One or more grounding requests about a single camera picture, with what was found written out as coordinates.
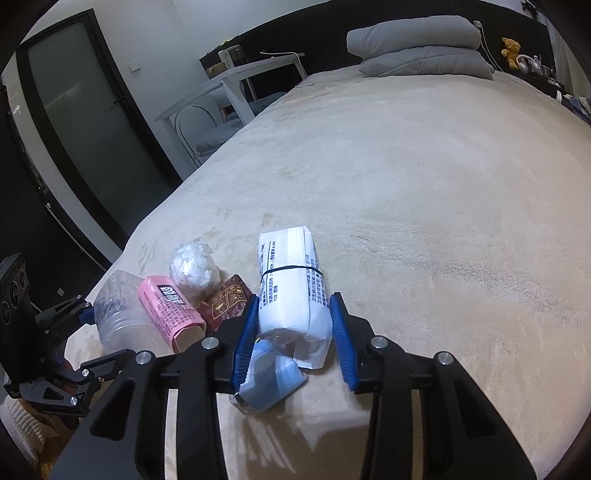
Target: teddy bear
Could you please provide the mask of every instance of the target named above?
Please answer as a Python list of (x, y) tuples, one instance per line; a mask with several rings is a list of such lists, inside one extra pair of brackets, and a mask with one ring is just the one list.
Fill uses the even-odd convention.
[(521, 49), (521, 45), (519, 45), (519, 42), (505, 37), (503, 37), (503, 43), (506, 48), (501, 50), (501, 55), (507, 58), (507, 63), (511, 70), (517, 70), (519, 68), (517, 66), (517, 54)]

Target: power cord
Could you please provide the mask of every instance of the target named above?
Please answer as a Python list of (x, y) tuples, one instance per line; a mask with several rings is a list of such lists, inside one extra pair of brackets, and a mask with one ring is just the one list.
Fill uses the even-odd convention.
[(500, 72), (504, 72), (504, 70), (499, 66), (499, 64), (496, 62), (495, 58), (492, 56), (490, 49), (488, 48), (488, 44), (486, 43), (486, 37), (484, 36), (484, 27), (482, 26), (482, 23), (480, 23), (478, 20), (474, 20), (474, 26), (480, 30), (480, 33), (482, 34), (482, 48), (484, 49), (486, 55), (488, 56), (489, 60), (494, 64), (493, 67), (496, 66), (496, 68), (500, 71)]
[(278, 52), (275, 52), (275, 53), (269, 53), (269, 52), (266, 52), (266, 51), (262, 51), (260, 53), (261, 53), (261, 55), (270, 55), (270, 56), (272, 56), (272, 55), (289, 55), (289, 54), (294, 54), (297, 57), (297, 63), (300, 64), (300, 68), (302, 70), (304, 70), (304, 67), (301, 65), (300, 56), (296, 52), (294, 52), (294, 51), (278, 51)]
[(484, 27), (482, 26), (482, 23), (480, 23), (480, 21), (478, 20), (474, 20), (474, 26), (480, 30), (480, 33), (482, 35), (482, 49), (485, 51), (486, 55), (488, 56), (489, 60), (494, 63), (494, 65), (492, 66), (495, 70), (498, 70), (501, 73), (504, 73), (505, 76), (509, 77), (513, 82), (515, 82), (517, 85), (521, 85), (517, 80), (515, 80), (513, 78), (513, 75), (507, 73), (505, 70), (503, 70), (499, 64), (496, 62), (495, 58), (492, 56), (492, 53), (490, 51), (490, 49), (488, 48), (488, 45), (486, 43), (486, 37), (484, 36)]

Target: metal screw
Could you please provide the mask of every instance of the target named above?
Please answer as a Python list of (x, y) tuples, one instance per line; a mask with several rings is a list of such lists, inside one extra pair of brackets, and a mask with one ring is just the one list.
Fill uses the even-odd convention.
[(450, 352), (439, 352), (437, 361), (442, 365), (450, 365), (453, 363), (453, 355)]
[(369, 343), (374, 348), (386, 348), (388, 346), (388, 339), (378, 335), (372, 338)]
[(135, 362), (140, 365), (145, 365), (150, 360), (152, 360), (152, 352), (148, 352), (147, 350), (144, 350), (135, 356)]
[(211, 350), (217, 347), (220, 344), (220, 341), (215, 337), (207, 337), (204, 338), (201, 342), (201, 346), (205, 348), (205, 350)]

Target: fleece bed cover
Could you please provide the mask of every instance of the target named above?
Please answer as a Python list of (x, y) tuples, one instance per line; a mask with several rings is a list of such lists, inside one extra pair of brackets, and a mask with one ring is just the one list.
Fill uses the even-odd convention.
[[(200, 236), (258, 291), (259, 233), (307, 225), (328, 293), (407, 352), (452, 352), (543, 478), (591, 408), (590, 147), (587, 124), (503, 73), (318, 73), (148, 215), (87, 299), (117, 269), (167, 274)], [(75, 368), (101, 354), (90, 326), (66, 348)], [(359, 478), (371, 398), (348, 391), (334, 348), (266, 413), (218, 407), (230, 479)]]

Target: plastic wrapped package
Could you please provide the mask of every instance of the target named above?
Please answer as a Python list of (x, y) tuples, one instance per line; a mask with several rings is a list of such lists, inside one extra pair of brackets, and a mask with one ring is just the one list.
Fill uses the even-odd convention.
[(180, 247), (170, 261), (170, 278), (189, 302), (197, 306), (220, 283), (212, 249), (199, 237)]
[(321, 368), (332, 339), (324, 278), (305, 226), (259, 235), (261, 337), (294, 348), (302, 368)]
[(184, 352), (205, 336), (205, 320), (170, 278), (163, 275), (145, 278), (138, 297), (174, 353)]
[(287, 351), (269, 340), (259, 340), (252, 351), (245, 382), (230, 398), (244, 413), (267, 410), (306, 381)]

